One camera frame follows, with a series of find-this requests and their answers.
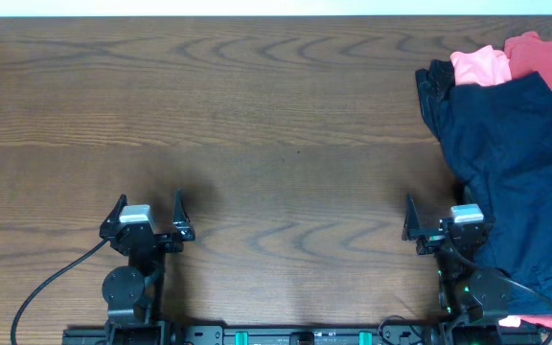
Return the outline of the navy blue shorts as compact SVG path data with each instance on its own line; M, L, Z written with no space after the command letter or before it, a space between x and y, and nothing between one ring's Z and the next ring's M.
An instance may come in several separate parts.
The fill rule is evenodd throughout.
M497 86L459 85L440 110L443 154L484 215L494 219L475 252L527 286L513 314L552 310L552 91L533 73Z

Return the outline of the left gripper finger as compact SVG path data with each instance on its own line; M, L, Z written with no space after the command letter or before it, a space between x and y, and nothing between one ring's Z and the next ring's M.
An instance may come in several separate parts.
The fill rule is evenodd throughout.
M181 189L175 191L172 224L182 242L193 242L196 239L196 232L184 209L182 195L183 191Z
M102 239L115 239L117 234L121 231L123 225L120 222L120 215L123 209L127 206L127 196L121 194L113 209L100 225L99 236Z

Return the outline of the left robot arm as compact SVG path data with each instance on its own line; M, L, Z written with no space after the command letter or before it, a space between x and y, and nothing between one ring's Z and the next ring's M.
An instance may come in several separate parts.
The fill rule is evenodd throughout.
M182 344L174 323L161 318L165 259L179 253L196 233L184 209L182 192L174 194L172 230L157 234L148 204L130 205L121 195L100 226L100 237L128 258L103 280L107 303L107 344Z

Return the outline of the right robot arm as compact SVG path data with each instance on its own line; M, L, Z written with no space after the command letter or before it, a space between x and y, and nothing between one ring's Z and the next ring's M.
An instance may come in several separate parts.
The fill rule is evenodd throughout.
M501 342L498 320L508 314L512 286L499 270L472 261L492 229L476 204L453 206L436 227L424 227L413 198L406 198L402 238L416 243L418 255L436 260L439 306L447 313L419 331L423 344Z

